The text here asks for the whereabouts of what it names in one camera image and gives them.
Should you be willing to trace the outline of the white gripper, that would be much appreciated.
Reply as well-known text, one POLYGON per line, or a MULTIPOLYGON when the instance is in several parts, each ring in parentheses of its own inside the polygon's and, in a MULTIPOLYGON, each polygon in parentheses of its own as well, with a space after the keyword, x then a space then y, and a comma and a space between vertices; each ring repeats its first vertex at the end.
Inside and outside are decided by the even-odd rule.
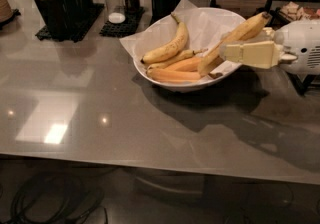
POLYGON ((222 45, 219 55, 226 61, 269 69, 280 62, 285 52, 297 57, 294 61, 281 61, 279 67, 286 72, 297 75, 320 74, 319 20, 293 21, 276 32, 271 27, 265 27, 257 36, 250 38, 250 41, 255 43, 222 45), (273 38, 283 47, 275 44, 273 38))

